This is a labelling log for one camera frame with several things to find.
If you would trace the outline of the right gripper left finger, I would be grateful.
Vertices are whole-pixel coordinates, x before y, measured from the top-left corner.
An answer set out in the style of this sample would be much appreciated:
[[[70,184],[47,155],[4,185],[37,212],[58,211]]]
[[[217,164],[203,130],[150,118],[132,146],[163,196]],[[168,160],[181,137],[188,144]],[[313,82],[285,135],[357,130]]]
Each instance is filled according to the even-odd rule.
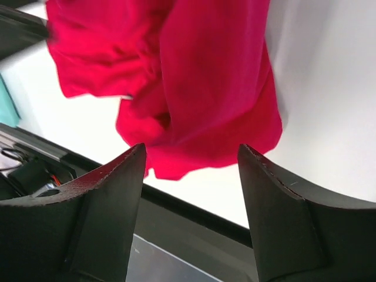
[[[125,281],[144,144],[60,186],[1,201],[2,281]]]

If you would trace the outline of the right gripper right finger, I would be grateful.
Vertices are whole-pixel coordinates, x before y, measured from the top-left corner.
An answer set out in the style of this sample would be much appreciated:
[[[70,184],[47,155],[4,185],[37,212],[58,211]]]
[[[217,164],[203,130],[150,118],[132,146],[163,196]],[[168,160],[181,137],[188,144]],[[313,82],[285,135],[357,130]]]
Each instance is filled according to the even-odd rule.
[[[239,147],[260,281],[374,281],[375,203],[318,186]]]

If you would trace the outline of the magenta red t shirt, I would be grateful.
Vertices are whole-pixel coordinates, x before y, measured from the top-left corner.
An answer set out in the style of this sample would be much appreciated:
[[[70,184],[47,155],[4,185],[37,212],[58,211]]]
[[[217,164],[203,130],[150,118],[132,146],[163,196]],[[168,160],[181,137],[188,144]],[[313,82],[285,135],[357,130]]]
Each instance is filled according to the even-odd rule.
[[[269,1],[47,1],[62,93],[120,96],[116,129],[178,180],[274,149],[283,125],[265,39]]]

